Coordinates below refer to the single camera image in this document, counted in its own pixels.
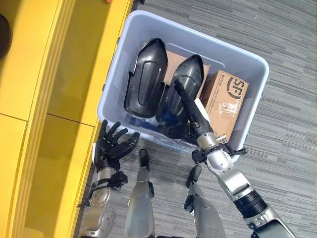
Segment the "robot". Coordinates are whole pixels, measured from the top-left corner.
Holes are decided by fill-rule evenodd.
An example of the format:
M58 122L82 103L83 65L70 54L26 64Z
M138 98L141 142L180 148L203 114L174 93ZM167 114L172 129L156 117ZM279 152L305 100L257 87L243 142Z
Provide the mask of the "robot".
M253 231L251 238L295 238L273 208L261 198L246 177L233 166L229 155L233 151L229 149L228 154L224 150L223 145L228 146L225 136L215 137L210 123L194 100L188 97L178 80L175 81L174 87L189 119L190 133L200 148L192 152L192 159L195 164L206 164L208 170L217 177L220 186L235 204L247 226ZM126 176L119 171L119 159L133 150L139 138L139 134L135 133L126 142L117 144L117 139L127 132L124 129L112 136L119 125L120 123L117 122L106 133L106 122L104 121L102 124L93 160L98 173L98 181L92 185L89 199L84 202L84 205L90 205L90 211L85 219L81 238L106 238L113 226L115 207L112 201L116 200L115 197L118 196L121 186L127 183ZM149 179L149 168L148 154L146 150L140 150L140 171L130 196L127 214L126 234L128 238L155 237L151 204L154 189ZM200 172L201 167L196 165L189 174L186 182L189 191L184 209L194 214L197 238L225 238L217 210L205 199L196 184Z

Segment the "gray carpet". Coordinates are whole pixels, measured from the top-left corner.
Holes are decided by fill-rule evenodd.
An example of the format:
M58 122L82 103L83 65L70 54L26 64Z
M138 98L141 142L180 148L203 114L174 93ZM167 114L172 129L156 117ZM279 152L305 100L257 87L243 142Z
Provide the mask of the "gray carpet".
M316 1L315 0L146 0L135 5L214 36L267 60L270 74L235 163L293 230L316 238ZM122 159L129 183L111 238L123 238L127 201L138 171L138 150L148 149L156 234L196 237L193 217L183 210L189 155L140 141ZM203 166L198 183L218 209L228 238L251 231L215 177ZM82 217L78 221L78 230Z

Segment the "yellow cabinet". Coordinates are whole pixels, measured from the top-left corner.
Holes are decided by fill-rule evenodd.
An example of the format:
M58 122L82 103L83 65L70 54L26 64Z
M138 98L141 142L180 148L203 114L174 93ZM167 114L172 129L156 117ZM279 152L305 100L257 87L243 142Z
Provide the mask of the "yellow cabinet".
M97 105L132 0L1 0L0 237L72 237Z

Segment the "sf logo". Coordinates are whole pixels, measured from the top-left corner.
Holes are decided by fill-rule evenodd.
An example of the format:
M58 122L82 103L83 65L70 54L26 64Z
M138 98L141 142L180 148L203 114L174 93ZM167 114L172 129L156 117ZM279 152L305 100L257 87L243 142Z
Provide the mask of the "sf logo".
M227 93L234 99L240 99L243 87L244 82L239 79L235 79L233 82L233 77L231 77L227 83Z

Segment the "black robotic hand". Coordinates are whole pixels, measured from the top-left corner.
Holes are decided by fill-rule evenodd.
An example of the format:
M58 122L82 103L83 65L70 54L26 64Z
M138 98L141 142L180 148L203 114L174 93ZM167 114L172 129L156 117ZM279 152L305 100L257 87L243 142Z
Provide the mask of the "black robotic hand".
M121 123L116 122L108 132L106 131L107 124L108 121L104 120L96 141L94 165L97 173L104 167L112 167L118 171L120 169L119 159L134 149L140 137L140 134L135 132L127 141L118 144L118 139L127 133L128 129L125 128L113 135Z
M213 132L209 122L203 117L195 101L188 97L188 94L179 80L175 80L174 88L182 100L194 137L197 139L205 133Z

